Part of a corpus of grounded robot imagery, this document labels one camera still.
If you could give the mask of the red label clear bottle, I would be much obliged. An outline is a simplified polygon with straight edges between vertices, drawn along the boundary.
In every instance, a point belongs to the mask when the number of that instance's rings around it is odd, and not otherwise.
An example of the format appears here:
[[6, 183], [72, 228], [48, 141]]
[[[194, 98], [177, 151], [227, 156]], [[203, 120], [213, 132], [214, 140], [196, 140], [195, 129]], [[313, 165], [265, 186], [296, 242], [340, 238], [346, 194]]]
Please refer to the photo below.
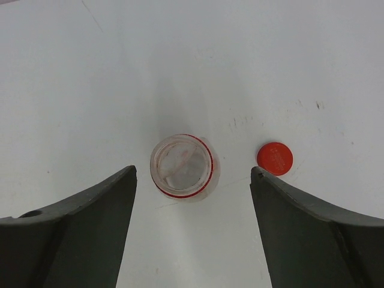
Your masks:
[[198, 202], [208, 197], [220, 178], [220, 161], [204, 137], [176, 134], [160, 141], [150, 159], [154, 185], [166, 197]]

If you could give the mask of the red bottle cap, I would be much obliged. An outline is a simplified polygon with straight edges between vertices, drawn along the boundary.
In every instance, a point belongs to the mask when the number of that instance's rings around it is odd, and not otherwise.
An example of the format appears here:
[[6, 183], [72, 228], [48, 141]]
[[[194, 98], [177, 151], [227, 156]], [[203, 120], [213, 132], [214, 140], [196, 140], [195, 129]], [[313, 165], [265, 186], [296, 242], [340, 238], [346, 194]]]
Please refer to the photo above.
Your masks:
[[282, 176], [293, 167], [293, 153], [281, 142], [269, 142], [259, 149], [256, 161], [258, 166], [267, 172]]

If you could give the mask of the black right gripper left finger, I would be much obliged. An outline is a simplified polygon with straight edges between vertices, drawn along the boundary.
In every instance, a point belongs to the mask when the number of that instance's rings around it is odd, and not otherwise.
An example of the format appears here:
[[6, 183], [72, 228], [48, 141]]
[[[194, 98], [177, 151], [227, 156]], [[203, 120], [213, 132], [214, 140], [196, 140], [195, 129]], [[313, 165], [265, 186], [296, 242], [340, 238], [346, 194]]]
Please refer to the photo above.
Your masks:
[[137, 188], [127, 166], [101, 183], [1, 219], [2, 287], [115, 287]]

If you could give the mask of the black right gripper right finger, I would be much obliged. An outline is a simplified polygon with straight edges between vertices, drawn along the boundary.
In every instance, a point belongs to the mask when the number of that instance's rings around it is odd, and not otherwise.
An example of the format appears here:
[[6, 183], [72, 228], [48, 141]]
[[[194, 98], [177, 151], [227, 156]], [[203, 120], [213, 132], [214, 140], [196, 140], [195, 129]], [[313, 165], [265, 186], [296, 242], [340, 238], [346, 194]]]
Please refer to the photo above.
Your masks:
[[308, 194], [260, 167], [251, 195], [273, 287], [382, 287], [383, 220]]

